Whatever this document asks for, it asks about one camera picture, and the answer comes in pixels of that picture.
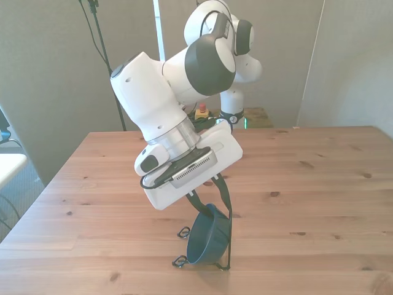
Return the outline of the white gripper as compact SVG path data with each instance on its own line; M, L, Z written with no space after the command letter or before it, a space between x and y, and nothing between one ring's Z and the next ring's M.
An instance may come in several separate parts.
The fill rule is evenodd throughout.
M192 192L213 178L221 199L232 220L232 203L224 177L220 174L243 156L243 150L228 122L220 122L205 131L196 148L175 162L167 162L143 179L144 191L157 210L163 210L183 196L205 216L212 216L210 209L202 203L198 194Z

